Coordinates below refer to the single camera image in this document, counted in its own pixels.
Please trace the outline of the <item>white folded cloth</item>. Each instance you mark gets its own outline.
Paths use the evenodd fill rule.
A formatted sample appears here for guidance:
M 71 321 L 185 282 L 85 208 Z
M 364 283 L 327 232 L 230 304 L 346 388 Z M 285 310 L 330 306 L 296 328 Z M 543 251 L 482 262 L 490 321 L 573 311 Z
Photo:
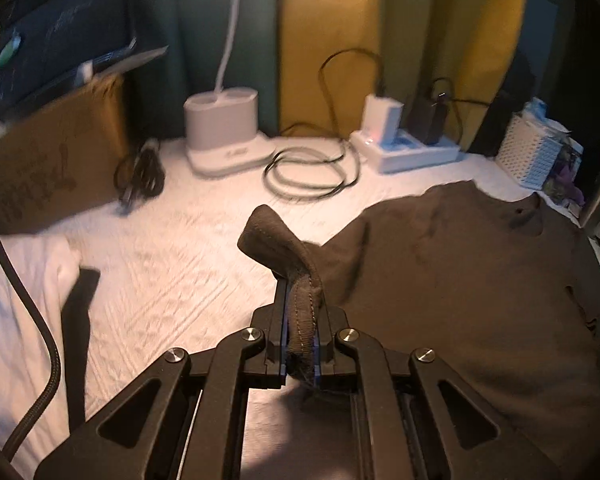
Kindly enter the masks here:
M 4 236 L 2 242 L 61 348 L 61 311 L 79 277 L 80 253 L 57 234 Z M 49 379 L 50 356 L 44 340 L 0 266 L 0 445 Z

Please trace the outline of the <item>olive green printed t-shirt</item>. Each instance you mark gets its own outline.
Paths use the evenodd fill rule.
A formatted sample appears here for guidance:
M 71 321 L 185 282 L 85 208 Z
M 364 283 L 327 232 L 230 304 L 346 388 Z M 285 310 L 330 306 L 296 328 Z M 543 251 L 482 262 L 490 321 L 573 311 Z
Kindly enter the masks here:
M 439 185 L 366 208 L 321 245 L 263 205 L 238 246 L 289 282 L 295 378 L 312 379 L 318 316 L 339 308 L 388 349 L 434 348 L 564 478 L 600 479 L 600 264 L 540 196 Z

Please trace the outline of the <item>white power strip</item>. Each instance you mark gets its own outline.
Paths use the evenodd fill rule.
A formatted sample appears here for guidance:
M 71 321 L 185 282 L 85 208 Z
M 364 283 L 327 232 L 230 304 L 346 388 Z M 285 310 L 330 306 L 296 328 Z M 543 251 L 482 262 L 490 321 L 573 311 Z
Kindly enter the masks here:
M 353 131 L 349 140 L 378 174 L 449 164 L 460 154 L 460 147 L 446 136 L 437 144 L 426 145 L 404 130 L 399 130 L 389 145 L 375 142 L 363 131 Z

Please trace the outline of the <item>white desk lamp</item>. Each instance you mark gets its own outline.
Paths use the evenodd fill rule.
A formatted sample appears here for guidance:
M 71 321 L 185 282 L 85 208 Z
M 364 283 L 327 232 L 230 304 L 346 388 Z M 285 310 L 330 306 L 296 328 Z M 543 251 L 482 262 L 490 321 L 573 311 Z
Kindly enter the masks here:
M 272 141 L 258 127 L 257 90 L 224 87 L 239 8 L 240 0 L 230 0 L 224 48 L 214 88 L 193 94 L 183 104 L 186 156 L 194 174 L 205 178 L 222 178 L 264 167 L 275 152 Z

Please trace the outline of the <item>yellow green curtain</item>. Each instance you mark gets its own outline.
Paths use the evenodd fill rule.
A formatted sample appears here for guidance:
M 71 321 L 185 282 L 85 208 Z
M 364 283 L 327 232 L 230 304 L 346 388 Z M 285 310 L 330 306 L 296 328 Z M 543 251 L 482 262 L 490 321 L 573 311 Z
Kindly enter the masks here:
M 300 136 L 309 124 L 339 131 L 360 123 L 375 82 L 404 104 L 433 80 L 452 80 L 460 111 L 446 131 L 469 148 L 509 68 L 526 0 L 279 0 L 279 120 Z M 318 81 L 332 92 L 325 103 Z

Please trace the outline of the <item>dark tablet screen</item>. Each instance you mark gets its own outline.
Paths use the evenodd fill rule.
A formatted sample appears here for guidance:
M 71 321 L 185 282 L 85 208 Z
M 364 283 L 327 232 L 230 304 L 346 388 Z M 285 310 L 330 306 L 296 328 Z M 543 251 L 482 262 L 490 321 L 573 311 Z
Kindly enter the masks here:
M 137 36 L 130 0 L 48 0 L 1 33 L 0 121 L 16 122 L 127 58 Z

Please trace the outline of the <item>brown cardboard box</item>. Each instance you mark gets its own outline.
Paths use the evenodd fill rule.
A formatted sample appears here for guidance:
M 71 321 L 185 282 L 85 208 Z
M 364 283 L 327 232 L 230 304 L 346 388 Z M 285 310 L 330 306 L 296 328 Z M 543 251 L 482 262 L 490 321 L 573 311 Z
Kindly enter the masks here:
M 98 78 L 0 139 L 0 233 L 32 234 L 114 200 L 129 154 L 123 77 Z

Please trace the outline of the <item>purple cloth item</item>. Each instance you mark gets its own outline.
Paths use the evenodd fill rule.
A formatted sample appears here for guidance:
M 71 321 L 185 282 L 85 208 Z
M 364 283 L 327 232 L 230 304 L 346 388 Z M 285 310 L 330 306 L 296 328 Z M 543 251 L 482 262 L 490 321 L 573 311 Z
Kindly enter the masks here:
M 583 193 L 574 184 L 579 166 L 579 154 L 564 146 L 543 184 L 543 192 L 554 204 L 584 206 Z

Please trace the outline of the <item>white textured bed cover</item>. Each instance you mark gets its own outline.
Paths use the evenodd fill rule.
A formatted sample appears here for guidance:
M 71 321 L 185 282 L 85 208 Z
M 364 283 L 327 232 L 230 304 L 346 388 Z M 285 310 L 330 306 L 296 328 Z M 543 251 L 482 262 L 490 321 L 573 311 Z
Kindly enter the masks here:
M 163 351 L 204 350 L 240 330 L 274 294 L 273 275 L 238 248 L 252 212 L 273 209 L 299 240 L 328 242 L 385 200 L 470 181 L 503 202 L 537 195 L 479 155 L 394 176 L 365 170 L 354 188 L 319 203 L 286 203 L 249 171 L 223 180 L 196 178 L 181 143 L 162 151 L 166 187 L 128 216 L 106 205 L 38 235 L 63 235 L 81 255 L 80 271 L 100 274 L 88 309 L 91 341 L 85 407 L 94 414 Z

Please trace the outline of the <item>white charger plug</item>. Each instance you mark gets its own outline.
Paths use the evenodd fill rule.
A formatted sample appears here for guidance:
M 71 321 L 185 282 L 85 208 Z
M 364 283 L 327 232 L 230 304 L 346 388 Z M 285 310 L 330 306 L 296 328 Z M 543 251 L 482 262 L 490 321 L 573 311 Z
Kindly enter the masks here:
M 376 144 L 390 145 L 398 132 L 404 105 L 385 96 L 365 98 L 361 130 Z

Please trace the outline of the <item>black charger plug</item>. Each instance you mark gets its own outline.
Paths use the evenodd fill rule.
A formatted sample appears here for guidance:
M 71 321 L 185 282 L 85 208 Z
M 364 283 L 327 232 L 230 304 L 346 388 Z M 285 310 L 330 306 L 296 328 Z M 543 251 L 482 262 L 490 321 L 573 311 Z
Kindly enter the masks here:
M 437 144 L 443 134 L 449 114 L 450 96 L 446 92 L 431 96 L 418 96 L 412 111 L 411 134 L 422 144 Z

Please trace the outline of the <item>white woven basket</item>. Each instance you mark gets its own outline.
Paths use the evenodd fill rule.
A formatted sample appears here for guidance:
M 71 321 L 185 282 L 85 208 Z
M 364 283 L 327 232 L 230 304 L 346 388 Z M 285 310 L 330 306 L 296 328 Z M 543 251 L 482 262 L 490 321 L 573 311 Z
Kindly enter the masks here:
M 546 117 L 546 103 L 533 98 L 510 118 L 495 161 L 523 188 L 540 190 L 568 136 L 560 122 Z

